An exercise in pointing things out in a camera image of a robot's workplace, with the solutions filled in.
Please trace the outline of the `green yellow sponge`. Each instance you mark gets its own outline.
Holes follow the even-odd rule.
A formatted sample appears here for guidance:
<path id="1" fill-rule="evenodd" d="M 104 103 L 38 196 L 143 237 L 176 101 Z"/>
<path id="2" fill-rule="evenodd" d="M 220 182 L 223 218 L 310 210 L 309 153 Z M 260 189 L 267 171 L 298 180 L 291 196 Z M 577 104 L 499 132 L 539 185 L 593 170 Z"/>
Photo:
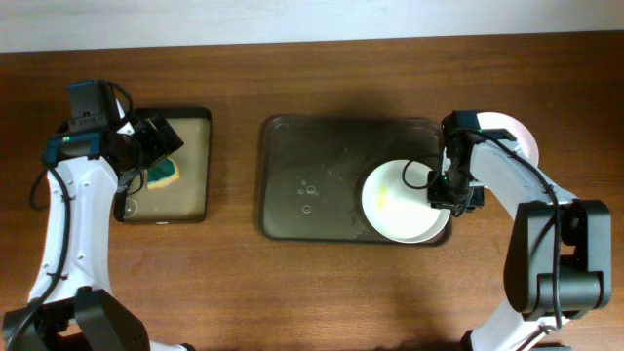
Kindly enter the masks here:
<path id="1" fill-rule="evenodd" d="M 180 170 L 177 162 L 168 156 L 146 171 L 147 188 L 149 190 L 162 189 L 180 179 Z"/>

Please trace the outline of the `white plate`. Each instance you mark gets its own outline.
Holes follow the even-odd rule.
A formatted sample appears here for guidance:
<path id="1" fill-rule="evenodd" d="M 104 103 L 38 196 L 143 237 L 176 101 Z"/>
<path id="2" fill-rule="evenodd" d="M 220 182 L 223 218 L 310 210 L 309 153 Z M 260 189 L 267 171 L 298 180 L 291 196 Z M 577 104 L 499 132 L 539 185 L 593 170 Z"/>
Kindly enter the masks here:
<path id="1" fill-rule="evenodd" d="M 480 126 L 485 130 L 505 129 L 517 140 L 529 162 L 537 167 L 539 150 L 537 142 L 528 128 L 519 120 L 500 112 L 478 112 Z"/>
<path id="2" fill-rule="evenodd" d="M 427 182 L 432 169 L 406 159 L 392 160 L 375 168 L 366 178 L 361 205 L 366 220 L 385 238 L 402 244 L 421 244 L 441 233 L 450 219 L 449 210 L 431 207 L 425 189 L 412 186 Z"/>

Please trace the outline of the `white plate top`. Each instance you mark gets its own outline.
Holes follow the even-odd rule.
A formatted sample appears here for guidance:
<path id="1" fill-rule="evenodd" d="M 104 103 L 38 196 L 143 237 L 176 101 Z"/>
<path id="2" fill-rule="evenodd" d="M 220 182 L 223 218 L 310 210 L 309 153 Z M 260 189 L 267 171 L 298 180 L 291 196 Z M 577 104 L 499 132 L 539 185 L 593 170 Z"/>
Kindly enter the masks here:
<path id="1" fill-rule="evenodd" d="M 480 126 L 485 130 L 505 129 L 517 140 L 529 162 L 537 167 L 539 150 L 537 142 L 528 128 L 519 120 L 500 112 L 478 112 Z"/>

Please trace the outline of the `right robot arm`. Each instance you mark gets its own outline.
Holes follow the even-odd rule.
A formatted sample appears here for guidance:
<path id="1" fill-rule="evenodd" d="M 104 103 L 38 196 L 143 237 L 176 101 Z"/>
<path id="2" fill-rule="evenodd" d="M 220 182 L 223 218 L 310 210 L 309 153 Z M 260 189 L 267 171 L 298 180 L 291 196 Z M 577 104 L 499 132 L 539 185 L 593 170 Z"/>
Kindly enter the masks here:
<path id="1" fill-rule="evenodd" d="M 485 203 L 489 189 L 513 219 L 505 298 L 481 326 L 462 336 L 464 350 L 529 350 L 544 336 L 607 306 L 612 293 L 611 217 L 600 200 L 581 200 L 538 169 L 512 128 L 484 127 L 474 110 L 442 121 L 439 166 L 427 201 L 460 217 Z"/>

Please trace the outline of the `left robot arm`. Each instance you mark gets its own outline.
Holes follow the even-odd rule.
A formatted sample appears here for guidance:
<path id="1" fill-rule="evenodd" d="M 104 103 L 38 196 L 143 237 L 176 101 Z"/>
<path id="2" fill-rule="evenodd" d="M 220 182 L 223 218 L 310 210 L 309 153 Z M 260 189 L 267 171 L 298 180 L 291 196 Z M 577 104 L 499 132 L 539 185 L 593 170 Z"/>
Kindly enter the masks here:
<path id="1" fill-rule="evenodd" d="M 134 114 L 129 93 L 107 80 L 68 87 L 71 115 L 51 136 L 40 177 L 50 189 L 42 262 L 28 301 L 5 314 L 9 350 L 165 350 L 112 294 L 112 207 L 137 176 L 183 145 L 162 117 Z"/>

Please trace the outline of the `small black water tray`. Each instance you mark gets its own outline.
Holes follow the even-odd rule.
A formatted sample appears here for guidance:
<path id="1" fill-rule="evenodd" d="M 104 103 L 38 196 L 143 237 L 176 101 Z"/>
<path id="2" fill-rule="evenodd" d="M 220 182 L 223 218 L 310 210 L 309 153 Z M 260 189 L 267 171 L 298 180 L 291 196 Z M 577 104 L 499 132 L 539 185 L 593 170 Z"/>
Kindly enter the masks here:
<path id="1" fill-rule="evenodd" d="M 184 142 L 171 156 L 180 179 L 166 188 L 149 190 L 146 171 L 115 196 L 113 215 L 127 224 L 201 222 L 206 218 L 211 161 L 212 115 L 204 107 L 142 108 L 137 117 L 165 118 Z"/>

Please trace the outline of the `large brown serving tray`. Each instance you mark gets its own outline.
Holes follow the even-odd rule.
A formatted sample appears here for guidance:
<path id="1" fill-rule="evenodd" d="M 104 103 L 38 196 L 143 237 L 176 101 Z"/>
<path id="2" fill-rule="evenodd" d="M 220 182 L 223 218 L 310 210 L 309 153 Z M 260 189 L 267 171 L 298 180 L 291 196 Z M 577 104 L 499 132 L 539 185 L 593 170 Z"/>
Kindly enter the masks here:
<path id="1" fill-rule="evenodd" d="M 440 143 L 439 126 L 423 118 L 269 118 L 258 228 L 279 241 L 388 245 L 362 208 L 367 176 L 393 160 L 435 167 Z"/>

